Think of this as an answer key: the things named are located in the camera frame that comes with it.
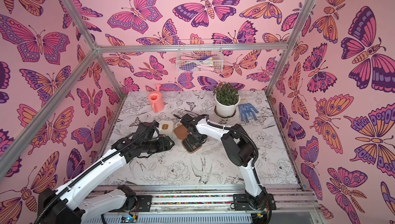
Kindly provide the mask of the cream clipper case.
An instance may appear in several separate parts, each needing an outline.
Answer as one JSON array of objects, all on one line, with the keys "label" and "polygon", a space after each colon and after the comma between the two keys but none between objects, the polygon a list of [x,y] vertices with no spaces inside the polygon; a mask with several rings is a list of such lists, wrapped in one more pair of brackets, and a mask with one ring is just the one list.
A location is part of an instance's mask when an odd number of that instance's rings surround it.
[{"label": "cream clipper case", "polygon": [[159,121],[158,131],[159,135],[171,135],[174,130],[174,122],[170,120]]}]

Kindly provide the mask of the dark brown clipper case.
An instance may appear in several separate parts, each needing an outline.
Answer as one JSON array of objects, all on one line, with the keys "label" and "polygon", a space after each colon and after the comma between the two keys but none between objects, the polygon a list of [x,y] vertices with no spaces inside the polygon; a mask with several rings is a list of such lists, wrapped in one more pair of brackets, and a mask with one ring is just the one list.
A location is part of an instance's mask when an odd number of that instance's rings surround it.
[{"label": "dark brown clipper case", "polygon": [[174,129],[176,137],[182,141],[182,146],[190,154],[195,153],[202,147],[202,142],[190,134],[184,125],[179,125]]}]

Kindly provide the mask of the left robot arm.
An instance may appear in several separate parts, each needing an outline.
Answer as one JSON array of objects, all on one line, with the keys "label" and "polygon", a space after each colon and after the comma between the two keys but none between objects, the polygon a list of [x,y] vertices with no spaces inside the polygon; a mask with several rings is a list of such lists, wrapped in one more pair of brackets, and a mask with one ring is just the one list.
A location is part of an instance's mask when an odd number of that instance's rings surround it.
[{"label": "left robot arm", "polygon": [[135,158],[167,152],[175,142],[159,133],[159,123],[141,122],[135,132],[120,138],[98,161],[71,181],[39,195],[36,224],[81,224],[112,210],[139,208],[135,192],[126,185],[85,202],[85,198],[109,175]]}]

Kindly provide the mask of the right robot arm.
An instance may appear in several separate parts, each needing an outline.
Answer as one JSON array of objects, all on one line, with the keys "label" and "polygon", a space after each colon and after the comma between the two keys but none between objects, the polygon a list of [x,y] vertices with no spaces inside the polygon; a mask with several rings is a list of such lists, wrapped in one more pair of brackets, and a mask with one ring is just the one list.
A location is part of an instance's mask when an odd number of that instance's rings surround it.
[{"label": "right robot arm", "polygon": [[252,210],[276,210],[274,196],[269,194],[260,183],[255,169],[259,157],[256,144],[239,124],[226,126],[211,122],[206,114],[192,117],[188,114],[177,117],[187,129],[188,135],[183,140],[184,148],[193,153],[199,149],[208,137],[220,141],[228,159],[238,167],[245,185],[245,202]]}]

